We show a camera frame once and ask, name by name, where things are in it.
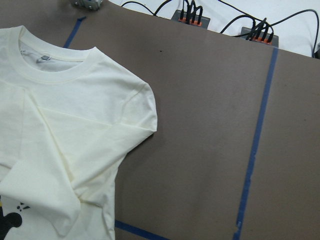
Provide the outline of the cream long-sleeve cat shirt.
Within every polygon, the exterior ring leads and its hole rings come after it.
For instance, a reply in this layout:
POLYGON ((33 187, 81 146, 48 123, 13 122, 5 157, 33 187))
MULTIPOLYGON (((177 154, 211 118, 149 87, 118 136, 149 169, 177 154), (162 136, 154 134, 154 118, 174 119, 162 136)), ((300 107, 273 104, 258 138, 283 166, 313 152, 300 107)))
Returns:
POLYGON ((149 84, 98 48, 1 29, 1 239, 115 239, 119 166, 157 123, 149 84))

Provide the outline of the near grey orange USB hub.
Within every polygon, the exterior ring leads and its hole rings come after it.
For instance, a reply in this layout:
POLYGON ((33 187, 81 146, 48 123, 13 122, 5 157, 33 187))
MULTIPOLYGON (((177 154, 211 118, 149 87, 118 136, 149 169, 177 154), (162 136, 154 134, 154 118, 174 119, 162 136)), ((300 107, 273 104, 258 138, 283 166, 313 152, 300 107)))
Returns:
POLYGON ((201 27, 204 29, 208 28, 209 23, 211 21, 209 17, 205 17, 205 16, 199 17, 199 15, 197 14, 196 15, 190 14, 190 16, 187 17, 186 12, 184 12, 182 15, 182 11, 178 9, 174 12, 173 16, 171 17, 171 20, 184 23, 190 26, 201 27))

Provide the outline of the grey orange usb hub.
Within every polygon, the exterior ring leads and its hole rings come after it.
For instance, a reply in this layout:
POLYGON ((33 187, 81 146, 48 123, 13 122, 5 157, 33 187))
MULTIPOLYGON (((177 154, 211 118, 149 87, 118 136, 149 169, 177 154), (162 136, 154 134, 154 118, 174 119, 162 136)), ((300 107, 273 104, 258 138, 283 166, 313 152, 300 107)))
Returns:
POLYGON ((265 31, 262 30, 259 35, 257 35, 256 33, 252 33, 252 35, 247 35, 250 33, 251 33, 250 28, 242 27, 240 32, 240 35, 241 35, 240 38, 247 41, 253 41, 253 42, 271 45, 277 48, 279 47, 279 37, 277 35, 274 35, 272 32, 265 33, 265 31))
POLYGON ((174 12, 173 16, 171 17, 171 20, 184 23, 190 26, 201 27, 204 29, 208 28, 209 23, 211 21, 209 17, 205 17, 205 16, 199 17, 199 15, 197 14, 196 15, 190 14, 190 16, 187 17, 186 12, 184 12, 182 15, 182 11, 178 9, 174 12))

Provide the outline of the far grey orange USB hub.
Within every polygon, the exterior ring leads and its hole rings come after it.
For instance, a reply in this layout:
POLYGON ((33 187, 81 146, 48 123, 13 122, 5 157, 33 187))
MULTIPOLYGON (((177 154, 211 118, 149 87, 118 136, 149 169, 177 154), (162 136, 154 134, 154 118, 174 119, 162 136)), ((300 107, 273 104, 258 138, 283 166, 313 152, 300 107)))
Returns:
POLYGON ((265 33, 265 31, 262 30, 259 35, 257 35, 256 33, 252 33, 252 35, 247 35, 250 33, 251 33, 250 28, 242 27, 240 32, 240 35, 241 35, 240 38, 247 41, 253 41, 253 42, 271 45, 277 48, 279 47, 279 37, 277 35, 274 35, 272 32, 265 33))

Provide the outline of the aluminium frame post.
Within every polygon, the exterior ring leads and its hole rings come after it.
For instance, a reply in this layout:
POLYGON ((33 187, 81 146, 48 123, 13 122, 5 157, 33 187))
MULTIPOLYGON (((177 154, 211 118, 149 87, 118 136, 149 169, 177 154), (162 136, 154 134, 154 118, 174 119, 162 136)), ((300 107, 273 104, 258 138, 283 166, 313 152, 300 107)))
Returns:
POLYGON ((100 9, 100 6, 103 0, 69 0, 71 5, 81 8, 86 8, 91 11, 97 11, 100 9))

